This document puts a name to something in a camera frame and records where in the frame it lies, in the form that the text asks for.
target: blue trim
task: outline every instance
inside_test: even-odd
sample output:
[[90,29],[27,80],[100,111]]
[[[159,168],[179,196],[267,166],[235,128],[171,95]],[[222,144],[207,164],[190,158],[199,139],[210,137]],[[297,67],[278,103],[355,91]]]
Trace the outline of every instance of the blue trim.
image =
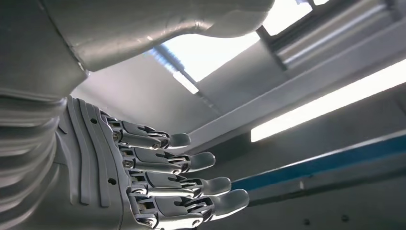
[[382,139],[371,144],[360,147],[355,146],[325,157],[237,180],[232,183],[232,188],[242,188],[249,191],[363,161],[377,160],[395,154],[406,154],[406,135],[386,140]]

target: light fixture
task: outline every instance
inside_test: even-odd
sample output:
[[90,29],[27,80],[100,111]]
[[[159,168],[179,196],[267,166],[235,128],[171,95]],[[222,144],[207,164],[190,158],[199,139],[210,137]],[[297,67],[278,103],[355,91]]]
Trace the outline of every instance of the light fixture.
[[313,0],[316,6],[323,5],[324,3],[328,2],[330,0]]
[[185,34],[165,42],[164,46],[181,62],[185,72],[201,81],[257,41],[256,32],[235,38]]
[[199,89],[193,85],[181,72],[177,71],[174,72],[173,77],[179,81],[187,90],[189,90],[192,94],[195,94],[199,91]]
[[277,35],[311,11],[306,0],[275,0],[263,26],[270,35]]
[[406,60],[293,109],[251,130],[251,142],[282,132],[406,82]]

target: robotic arm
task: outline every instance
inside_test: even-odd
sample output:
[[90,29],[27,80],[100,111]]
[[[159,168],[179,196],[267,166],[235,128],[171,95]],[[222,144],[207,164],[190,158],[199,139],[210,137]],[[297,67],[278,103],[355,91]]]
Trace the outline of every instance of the robotic arm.
[[97,71],[186,33],[256,30],[273,0],[0,3],[0,230],[194,228],[248,204],[227,178],[180,173],[211,153],[68,97]]

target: screw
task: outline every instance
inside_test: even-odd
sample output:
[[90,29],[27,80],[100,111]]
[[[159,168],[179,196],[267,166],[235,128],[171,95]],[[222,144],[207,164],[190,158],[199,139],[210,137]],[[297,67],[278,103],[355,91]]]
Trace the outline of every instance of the screw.
[[148,220],[147,222],[145,222],[148,226],[152,227],[152,225],[154,224],[154,222],[152,220]]
[[125,168],[132,168],[133,166],[134,166],[134,162],[132,162],[132,161],[126,161],[126,160],[123,161],[123,167],[125,167]]
[[310,225],[310,220],[309,219],[304,219],[303,224],[307,225],[307,226]]
[[192,223],[192,227],[196,227],[196,226],[198,226],[200,224],[200,220],[195,220],[193,223]]
[[155,144],[152,145],[152,149],[156,150],[156,149],[158,149],[160,146],[161,146],[160,143],[155,143]]
[[116,132],[113,133],[113,140],[114,141],[118,140],[118,134]]
[[350,220],[350,218],[347,215],[342,215],[341,216],[341,221],[348,222],[349,220]]

